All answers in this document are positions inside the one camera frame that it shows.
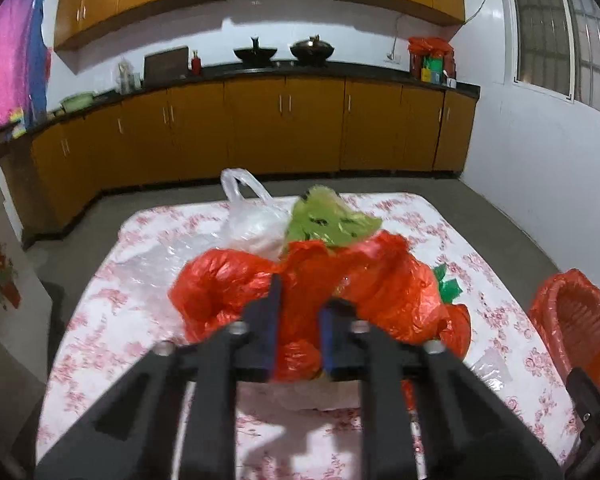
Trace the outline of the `other arm black gripper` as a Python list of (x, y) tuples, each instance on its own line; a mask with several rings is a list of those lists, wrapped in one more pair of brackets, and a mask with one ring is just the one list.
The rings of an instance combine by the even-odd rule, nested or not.
[(580, 367), (571, 370), (566, 388), (583, 428), (577, 453), (565, 478), (600, 479), (600, 390)]

